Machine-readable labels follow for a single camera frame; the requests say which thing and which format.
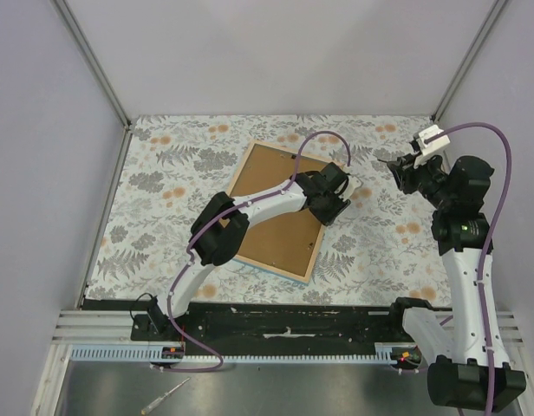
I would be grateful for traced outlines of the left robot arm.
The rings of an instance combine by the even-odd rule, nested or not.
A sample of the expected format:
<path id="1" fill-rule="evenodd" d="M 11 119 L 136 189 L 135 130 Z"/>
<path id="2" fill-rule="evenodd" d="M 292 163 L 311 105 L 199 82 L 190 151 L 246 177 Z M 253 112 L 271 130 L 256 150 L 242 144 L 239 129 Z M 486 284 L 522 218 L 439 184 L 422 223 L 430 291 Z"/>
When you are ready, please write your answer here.
<path id="1" fill-rule="evenodd" d="M 191 227 L 186 247 L 189 258 L 160 296 L 151 296 L 145 315 L 133 318 L 138 330 L 171 340 L 180 330 L 179 316 L 189 307 L 194 292 L 217 266 L 238 253 L 249 229 L 273 218 L 309 211 L 321 224 L 331 225 L 349 206 L 355 183 L 349 173 L 331 162 L 320 171 L 298 172 L 270 189 L 231 197 L 215 194 Z"/>

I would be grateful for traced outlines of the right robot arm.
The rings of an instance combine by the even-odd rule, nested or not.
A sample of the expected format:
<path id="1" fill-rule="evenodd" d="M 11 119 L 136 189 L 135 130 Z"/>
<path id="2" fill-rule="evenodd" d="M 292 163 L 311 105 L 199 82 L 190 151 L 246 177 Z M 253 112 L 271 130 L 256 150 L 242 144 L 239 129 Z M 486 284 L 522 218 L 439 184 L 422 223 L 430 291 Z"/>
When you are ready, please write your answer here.
<path id="1" fill-rule="evenodd" d="M 391 305 L 387 331 L 414 340 L 434 405 L 499 413 L 525 391 L 526 378 L 511 367 L 492 293 L 492 228 L 481 209 L 494 170 L 474 156 L 459 158 L 450 172 L 440 156 L 421 166 L 415 160 L 409 154 L 387 167 L 400 191 L 418 192 L 435 209 L 431 231 L 450 285 L 453 331 L 430 302 L 412 297 Z"/>

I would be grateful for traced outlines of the blue picture frame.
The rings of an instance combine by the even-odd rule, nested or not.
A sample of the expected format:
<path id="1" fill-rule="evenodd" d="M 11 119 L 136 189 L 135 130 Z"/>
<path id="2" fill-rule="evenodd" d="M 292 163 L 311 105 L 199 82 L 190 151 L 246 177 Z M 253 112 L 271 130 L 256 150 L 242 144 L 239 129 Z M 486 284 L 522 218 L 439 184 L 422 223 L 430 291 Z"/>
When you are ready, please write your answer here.
<path id="1" fill-rule="evenodd" d="M 296 152 L 253 140 L 226 193 L 245 196 L 280 185 L 294 172 Z M 299 283 L 310 281 L 325 226 L 309 211 L 288 213 L 250 228 L 234 257 Z"/>

